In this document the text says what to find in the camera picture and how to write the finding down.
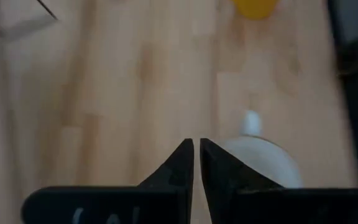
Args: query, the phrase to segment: wooden floor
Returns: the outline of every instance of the wooden floor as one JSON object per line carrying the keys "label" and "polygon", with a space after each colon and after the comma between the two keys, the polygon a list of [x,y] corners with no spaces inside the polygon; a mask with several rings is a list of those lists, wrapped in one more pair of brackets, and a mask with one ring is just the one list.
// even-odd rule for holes
{"label": "wooden floor", "polygon": [[[199,138],[238,137],[248,109],[306,187],[358,186],[324,1],[263,21],[230,0],[44,2],[58,21],[0,0],[0,223],[41,186],[138,184],[184,138],[199,164]],[[192,219],[208,223],[195,167]]]}

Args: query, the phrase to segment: yellow object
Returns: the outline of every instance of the yellow object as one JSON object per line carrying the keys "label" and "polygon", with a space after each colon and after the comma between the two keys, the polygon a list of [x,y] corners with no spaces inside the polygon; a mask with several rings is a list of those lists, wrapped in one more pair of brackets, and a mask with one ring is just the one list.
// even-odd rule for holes
{"label": "yellow object", "polygon": [[233,0],[239,12],[249,19],[263,19],[271,15],[278,0]]}

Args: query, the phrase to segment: blurry object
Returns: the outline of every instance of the blurry object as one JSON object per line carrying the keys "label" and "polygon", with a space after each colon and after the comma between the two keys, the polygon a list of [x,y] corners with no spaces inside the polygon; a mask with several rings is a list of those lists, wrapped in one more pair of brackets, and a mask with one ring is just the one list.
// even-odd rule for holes
{"label": "blurry object", "polygon": [[358,223],[358,189],[237,190],[234,195],[232,216],[224,223]]}
{"label": "blurry object", "polygon": [[8,42],[14,41],[53,24],[57,20],[55,14],[41,0],[37,1],[48,12],[48,15],[39,16],[29,21],[22,21],[9,28],[0,29],[0,37]]}
{"label": "blurry object", "polygon": [[239,12],[249,19],[263,19],[271,15],[278,0],[233,0]]}
{"label": "blurry object", "polygon": [[358,72],[358,1],[329,0],[340,75]]}

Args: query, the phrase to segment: white object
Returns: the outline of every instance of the white object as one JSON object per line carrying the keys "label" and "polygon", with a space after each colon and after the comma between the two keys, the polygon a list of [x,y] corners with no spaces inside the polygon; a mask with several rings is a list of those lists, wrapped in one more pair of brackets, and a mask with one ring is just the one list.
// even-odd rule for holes
{"label": "white object", "polygon": [[245,165],[286,188],[302,187],[296,162],[278,145],[260,137],[262,121],[255,111],[248,111],[242,137],[224,142],[223,148]]}

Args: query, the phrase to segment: black device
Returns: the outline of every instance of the black device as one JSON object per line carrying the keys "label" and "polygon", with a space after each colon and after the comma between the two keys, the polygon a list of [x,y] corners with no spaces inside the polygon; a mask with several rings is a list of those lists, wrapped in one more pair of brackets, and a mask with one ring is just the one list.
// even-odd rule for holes
{"label": "black device", "polygon": [[[194,149],[184,140],[136,187],[49,187],[22,207],[25,224],[190,223]],[[358,223],[358,189],[285,189],[209,139],[200,141],[212,223]]]}

